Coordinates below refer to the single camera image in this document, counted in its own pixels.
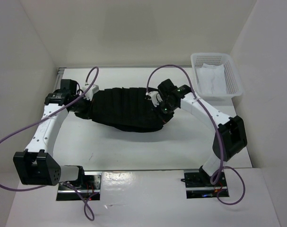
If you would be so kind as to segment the black pleated skirt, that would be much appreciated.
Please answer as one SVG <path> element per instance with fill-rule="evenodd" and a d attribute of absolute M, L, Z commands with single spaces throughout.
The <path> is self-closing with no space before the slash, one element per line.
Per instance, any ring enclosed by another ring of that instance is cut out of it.
<path fill-rule="evenodd" d="M 144 87 L 100 90 L 75 115 L 121 131 L 140 133 L 159 131 L 174 116 L 157 110 L 146 99 Z"/>

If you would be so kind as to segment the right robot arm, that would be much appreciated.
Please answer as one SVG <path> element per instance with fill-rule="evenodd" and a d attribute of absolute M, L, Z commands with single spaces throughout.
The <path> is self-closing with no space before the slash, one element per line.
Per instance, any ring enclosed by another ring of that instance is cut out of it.
<path fill-rule="evenodd" d="M 216 109 L 198 96 L 192 86 L 177 87 L 167 79 L 157 87 L 157 91 L 147 91 L 146 97 L 155 110 L 164 116 L 180 108 L 214 132 L 212 153 L 199 169 L 199 181 L 204 186 L 215 185 L 220 179 L 224 164 L 247 146 L 243 119 Z"/>

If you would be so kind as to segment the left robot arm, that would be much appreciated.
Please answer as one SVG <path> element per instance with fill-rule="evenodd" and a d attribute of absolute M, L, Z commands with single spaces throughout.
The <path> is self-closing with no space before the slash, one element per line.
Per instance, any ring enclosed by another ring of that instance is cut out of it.
<path fill-rule="evenodd" d="M 53 158 L 54 145 L 68 113 L 87 110 L 93 95 L 99 91 L 97 85 L 85 84 L 81 91 L 77 88 L 78 82 L 64 79 L 60 88 L 45 98 L 42 122 L 25 150 L 13 156 L 22 184 L 54 186 L 69 182 L 75 189 L 85 186 L 82 166 L 61 166 Z"/>

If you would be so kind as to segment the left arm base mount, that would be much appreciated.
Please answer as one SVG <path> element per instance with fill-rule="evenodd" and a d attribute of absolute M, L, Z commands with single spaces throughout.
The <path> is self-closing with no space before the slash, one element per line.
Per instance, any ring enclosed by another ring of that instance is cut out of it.
<path fill-rule="evenodd" d="M 77 192 L 89 201 L 99 201 L 102 182 L 102 172 L 85 171 L 80 180 L 70 181 Z M 80 201 L 77 193 L 62 183 L 58 185 L 56 201 Z"/>

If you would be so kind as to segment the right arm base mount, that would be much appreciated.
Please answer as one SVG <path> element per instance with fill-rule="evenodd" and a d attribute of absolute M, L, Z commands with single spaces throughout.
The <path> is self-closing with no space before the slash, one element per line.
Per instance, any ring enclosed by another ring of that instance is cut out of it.
<path fill-rule="evenodd" d="M 204 179 L 198 170 L 185 171 L 181 182 L 185 184 L 187 199 L 202 199 L 229 197 L 225 174 L 222 173 L 219 182 L 212 185 L 207 179 Z"/>

